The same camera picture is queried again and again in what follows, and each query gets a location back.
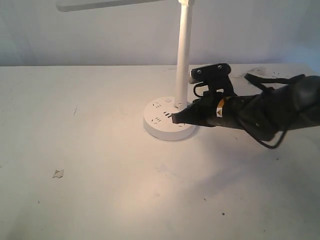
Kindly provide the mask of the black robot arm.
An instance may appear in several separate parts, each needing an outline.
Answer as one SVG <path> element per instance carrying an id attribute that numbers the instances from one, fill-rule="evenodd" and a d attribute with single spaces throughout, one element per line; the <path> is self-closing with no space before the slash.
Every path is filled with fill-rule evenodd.
<path id="1" fill-rule="evenodd" d="M 212 86 L 184 110 L 171 115 L 174 124 L 224 127 L 246 131 L 256 141 L 271 141 L 278 132 L 320 124 L 320 78 L 304 74 L 278 89 L 260 85 L 261 93 L 237 95 Z"/>

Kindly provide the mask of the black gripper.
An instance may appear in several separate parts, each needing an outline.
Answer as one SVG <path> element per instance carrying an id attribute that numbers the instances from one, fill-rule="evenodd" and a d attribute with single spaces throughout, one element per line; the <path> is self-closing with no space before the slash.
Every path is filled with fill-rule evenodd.
<path id="1" fill-rule="evenodd" d="M 239 129 L 258 140 L 270 141 L 277 128 L 255 105 L 257 99 L 257 95 L 198 98 L 184 110 L 172 113 L 171 118 L 174 124 Z"/>

